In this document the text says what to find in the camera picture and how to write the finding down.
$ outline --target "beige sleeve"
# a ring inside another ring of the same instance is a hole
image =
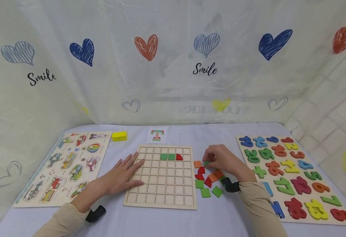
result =
[[[288,237],[280,218],[270,205],[270,195],[263,183],[239,183],[240,197],[256,230],[256,237]]]
[[[78,212],[76,207],[70,203],[62,205],[45,223],[33,237],[65,237],[76,233],[84,224],[87,215],[86,213]]]

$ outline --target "left hand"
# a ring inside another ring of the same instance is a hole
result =
[[[133,165],[137,155],[138,152],[135,152],[134,155],[128,155],[123,161],[120,159],[109,172],[93,181],[103,190],[103,195],[114,195],[125,189],[144,184],[141,180],[128,181],[133,173],[144,163],[143,159]]]

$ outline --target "yellow block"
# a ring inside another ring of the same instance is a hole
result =
[[[125,141],[127,140],[127,132],[113,132],[111,137],[113,142]]]

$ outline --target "vehicle puzzle board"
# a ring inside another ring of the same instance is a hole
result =
[[[283,222],[346,225],[346,208],[290,137],[236,136]]]
[[[130,180],[144,182],[126,190],[123,205],[196,210],[193,149],[188,146],[139,145],[144,164]]]
[[[98,176],[112,132],[64,134],[43,160],[14,207],[59,207]]]

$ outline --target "wooden grid board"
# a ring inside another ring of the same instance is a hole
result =
[[[236,140],[282,222],[346,225],[345,206],[293,138],[243,135]]]
[[[135,163],[145,158],[130,180],[145,184],[126,190],[123,205],[196,210],[193,149],[189,146],[139,145]]]

